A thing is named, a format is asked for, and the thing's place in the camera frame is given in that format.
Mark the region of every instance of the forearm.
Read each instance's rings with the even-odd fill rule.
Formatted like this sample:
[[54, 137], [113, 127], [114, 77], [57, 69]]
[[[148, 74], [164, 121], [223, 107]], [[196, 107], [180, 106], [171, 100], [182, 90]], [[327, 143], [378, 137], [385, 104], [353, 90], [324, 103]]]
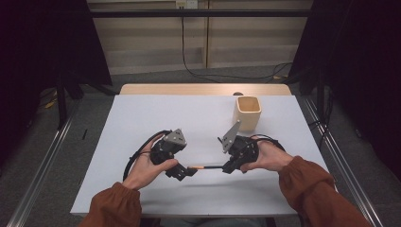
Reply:
[[334, 189], [333, 177], [317, 164], [295, 157], [279, 176], [288, 204], [312, 226], [370, 226]]
[[89, 213], [79, 227], [139, 226], [142, 213], [139, 196], [139, 191], [115, 183], [92, 198]]

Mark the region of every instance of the person's left hand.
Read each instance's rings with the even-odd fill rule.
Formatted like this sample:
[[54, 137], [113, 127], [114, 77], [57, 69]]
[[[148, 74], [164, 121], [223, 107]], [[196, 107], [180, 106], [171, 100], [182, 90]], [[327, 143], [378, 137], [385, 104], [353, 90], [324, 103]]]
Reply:
[[150, 160], [150, 153], [153, 143], [159, 140], [162, 135], [157, 136], [150, 141], [142, 150], [139, 157], [136, 159], [130, 174], [122, 183], [128, 189], [138, 190], [149, 185], [163, 171], [166, 171], [176, 164], [176, 159], [168, 159], [159, 165], [154, 165]]

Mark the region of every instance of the person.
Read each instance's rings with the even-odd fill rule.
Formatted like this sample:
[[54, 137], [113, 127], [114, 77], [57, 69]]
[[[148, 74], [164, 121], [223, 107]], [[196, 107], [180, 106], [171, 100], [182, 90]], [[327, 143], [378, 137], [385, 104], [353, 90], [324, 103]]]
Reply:
[[[139, 189], [149, 185], [161, 172], [178, 164], [175, 159], [154, 165], [149, 153], [159, 137], [141, 151], [123, 183], [96, 194], [88, 215], [79, 227], [140, 226], [142, 208]], [[291, 156], [267, 141], [258, 141], [259, 156], [254, 163], [241, 166], [241, 171], [264, 168], [279, 174], [280, 189], [288, 204], [304, 220], [304, 226], [371, 226], [357, 208], [340, 195], [333, 177], [319, 165], [300, 156]]]

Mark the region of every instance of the white tabletop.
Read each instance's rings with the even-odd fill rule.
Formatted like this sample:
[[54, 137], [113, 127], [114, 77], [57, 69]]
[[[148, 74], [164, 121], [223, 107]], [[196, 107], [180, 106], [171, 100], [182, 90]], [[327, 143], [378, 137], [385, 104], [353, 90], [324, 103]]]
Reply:
[[[291, 155], [327, 169], [295, 96], [259, 96], [254, 133], [279, 140]], [[122, 180], [129, 157], [155, 132], [182, 129], [188, 145], [176, 154], [183, 166], [222, 165], [218, 137], [232, 126], [236, 96], [116, 96], [92, 162], [71, 210], [86, 215], [93, 195]], [[257, 169], [232, 174], [198, 171], [181, 182], [164, 173], [140, 190], [144, 217], [268, 217], [290, 215], [278, 174]]]

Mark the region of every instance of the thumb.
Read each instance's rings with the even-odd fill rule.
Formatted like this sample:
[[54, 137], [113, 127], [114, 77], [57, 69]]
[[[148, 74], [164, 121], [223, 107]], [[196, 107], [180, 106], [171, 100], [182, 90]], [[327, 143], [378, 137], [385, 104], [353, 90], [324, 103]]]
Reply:
[[166, 171], [178, 164], [177, 159], [168, 159], [157, 165], [160, 171]]
[[253, 170], [256, 168], [258, 168], [256, 163], [246, 163], [246, 164], [243, 164], [240, 169], [242, 172], [246, 172], [248, 170]]

